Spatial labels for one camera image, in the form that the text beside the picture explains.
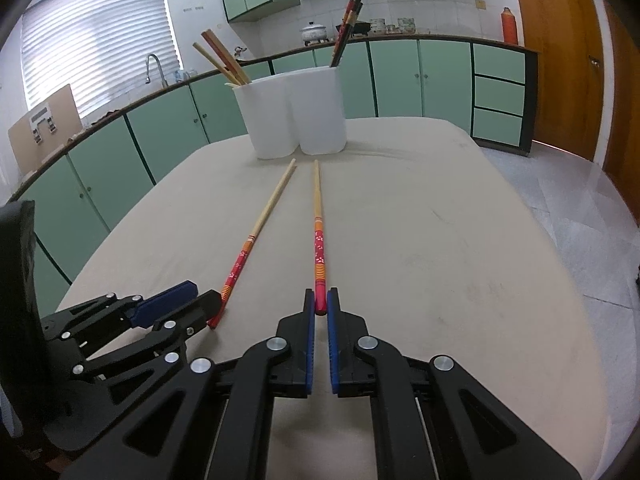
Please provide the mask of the green lower kitchen cabinets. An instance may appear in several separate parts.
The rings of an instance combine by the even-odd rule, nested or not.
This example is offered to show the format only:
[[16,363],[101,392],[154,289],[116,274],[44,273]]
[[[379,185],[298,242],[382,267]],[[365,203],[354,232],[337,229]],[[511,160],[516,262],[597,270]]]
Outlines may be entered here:
[[[533,51],[452,37],[357,40],[338,72],[349,119],[439,118],[492,148],[532,147]],[[18,192],[36,204],[39,312],[56,310],[107,234],[183,159],[244,133],[224,77],[209,73],[101,119],[56,153]]]

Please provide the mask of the beige table cloth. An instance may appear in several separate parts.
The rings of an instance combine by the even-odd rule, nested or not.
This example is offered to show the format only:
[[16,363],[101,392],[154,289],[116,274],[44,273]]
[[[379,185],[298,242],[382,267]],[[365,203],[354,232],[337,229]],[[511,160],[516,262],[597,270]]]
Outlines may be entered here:
[[183,281],[221,288],[289,172],[219,326],[190,339],[190,356],[242,356],[302,307],[321,197],[326,279],[342,308],[405,356],[451,356],[592,478],[608,426],[603,370],[548,233],[449,122],[354,119],[347,129],[344,151],[322,159],[260,160],[247,136],[200,148],[119,222],[63,306]]

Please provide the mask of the cardboard box on counter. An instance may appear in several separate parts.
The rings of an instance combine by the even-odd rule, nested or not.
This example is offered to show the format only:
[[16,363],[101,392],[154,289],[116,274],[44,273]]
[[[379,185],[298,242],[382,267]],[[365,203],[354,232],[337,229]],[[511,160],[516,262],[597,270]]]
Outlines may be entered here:
[[21,173],[38,170],[83,128],[72,88],[66,84],[9,128],[11,148]]

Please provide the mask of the chrome sink faucet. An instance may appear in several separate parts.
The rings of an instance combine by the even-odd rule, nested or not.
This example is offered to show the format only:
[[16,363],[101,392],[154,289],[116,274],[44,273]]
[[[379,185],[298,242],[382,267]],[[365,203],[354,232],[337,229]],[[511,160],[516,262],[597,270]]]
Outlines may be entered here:
[[150,84],[152,82],[152,71],[155,70],[157,72],[157,76],[160,77],[160,86],[163,89],[167,89],[169,87],[168,81],[165,77],[162,63],[158,56],[154,53],[149,53],[144,61],[144,83]]

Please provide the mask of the white twin utensil holder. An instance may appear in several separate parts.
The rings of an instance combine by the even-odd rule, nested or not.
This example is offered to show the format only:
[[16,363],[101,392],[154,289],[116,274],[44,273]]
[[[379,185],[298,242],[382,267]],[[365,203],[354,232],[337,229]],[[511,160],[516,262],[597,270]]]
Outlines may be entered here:
[[277,159],[301,150],[329,155],[344,150],[346,118],[340,75],[336,67],[293,70],[232,92],[250,142],[259,159]]

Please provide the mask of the white window blind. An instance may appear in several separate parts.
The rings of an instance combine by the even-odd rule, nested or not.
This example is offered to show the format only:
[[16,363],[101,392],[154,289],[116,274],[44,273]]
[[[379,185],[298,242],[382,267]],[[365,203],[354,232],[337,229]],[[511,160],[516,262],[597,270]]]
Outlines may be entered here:
[[145,85],[149,53],[165,75],[181,67],[166,0],[42,0],[22,17],[27,105],[69,84],[86,117]]

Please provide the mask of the brown wooden door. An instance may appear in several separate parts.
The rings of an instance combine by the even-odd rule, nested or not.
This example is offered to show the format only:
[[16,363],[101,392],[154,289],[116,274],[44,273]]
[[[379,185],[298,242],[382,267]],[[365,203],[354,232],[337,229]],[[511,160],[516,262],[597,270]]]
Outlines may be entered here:
[[593,0],[518,0],[524,44],[538,53],[534,138],[584,159],[596,154],[603,48]]
[[639,222],[640,205],[640,56],[625,25],[605,3],[614,58],[614,105],[604,171]]

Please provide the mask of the white cooking pot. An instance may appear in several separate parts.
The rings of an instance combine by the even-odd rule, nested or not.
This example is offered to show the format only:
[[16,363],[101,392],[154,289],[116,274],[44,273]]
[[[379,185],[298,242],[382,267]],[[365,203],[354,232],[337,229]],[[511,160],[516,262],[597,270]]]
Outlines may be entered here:
[[309,22],[305,25],[300,30],[300,36],[302,36],[305,47],[310,44],[321,44],[322,42],[327,42],[329,40],[326,26],[315,22]]

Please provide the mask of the black wok on stove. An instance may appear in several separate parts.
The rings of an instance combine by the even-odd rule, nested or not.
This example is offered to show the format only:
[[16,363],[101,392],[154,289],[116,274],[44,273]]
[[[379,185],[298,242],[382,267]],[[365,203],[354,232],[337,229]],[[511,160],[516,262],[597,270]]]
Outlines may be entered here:
[[350,32],[350,34],[355,37],[367,37],[370,31],[371,31],[370,22],[356,21],[355,25],[352,26],[352,31]]

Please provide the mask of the orange thermos bottle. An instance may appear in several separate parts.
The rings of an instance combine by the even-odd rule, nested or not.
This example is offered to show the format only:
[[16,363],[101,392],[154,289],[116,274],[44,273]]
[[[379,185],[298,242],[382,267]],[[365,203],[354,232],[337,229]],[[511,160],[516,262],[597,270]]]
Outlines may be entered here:
[[503,41],[511,46],[518,45],[518,24],[512,11],[505,6],[501,12]]

